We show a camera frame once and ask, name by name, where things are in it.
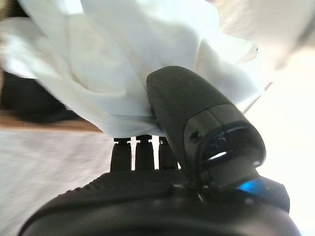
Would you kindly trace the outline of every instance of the black textured surface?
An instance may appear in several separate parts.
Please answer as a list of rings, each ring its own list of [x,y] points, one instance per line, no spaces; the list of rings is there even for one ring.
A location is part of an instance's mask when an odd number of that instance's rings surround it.
[[[79,116],[43,88],[36,80],[3,72],[0,106],[24,121],[45,124]]]
[[[60,210],[36,220],[23,236],[169,236],[173,232],[183,236],[300,236],[279,208],[202,202],[192,189],[181,186],[163,196]]]
[[[131,144],[118,142],[113,147],[110,171],[131,171]]]
[[[173,184],[183,183],[186,180],[181,170],[105,173],[86,186],[67,191],[46,203],[24,224],[19,235],[44,215],[108,203],[158,198],[170,194]]]
[[[154,154],[151,142],[139,142],[136,145],[136,171],[154,170]]]
[[[220,104],[231,104],[217,89],[196,73],[168,66],[147,78],[149,101],[168,142],[185,168],[184,127],[194,115]]]
[[[178,169],[178,163],[174,153],[169,144],[165,141],[158,146],[158,167],[160,170]]]
[[[114,142],[128,142],[131,138],[114,138]]]
[[[136,136],[136,140],[138,141],[147,141],[151,139],[152,139],[152,135],[148,135],[148,134]]]

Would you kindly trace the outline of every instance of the white cloth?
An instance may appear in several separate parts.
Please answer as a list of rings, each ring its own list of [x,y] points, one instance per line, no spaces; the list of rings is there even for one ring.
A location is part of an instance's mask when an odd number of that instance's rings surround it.
[[[241,111],[263,92],[252,61],[247,73],[240,69],[255,46],[221,34],[217,10],[205,0],[20,3],[31,19],[1,22],[3,68],[39,79],[112,137],[161,134],[146,78],[168,65],[194,70]]]

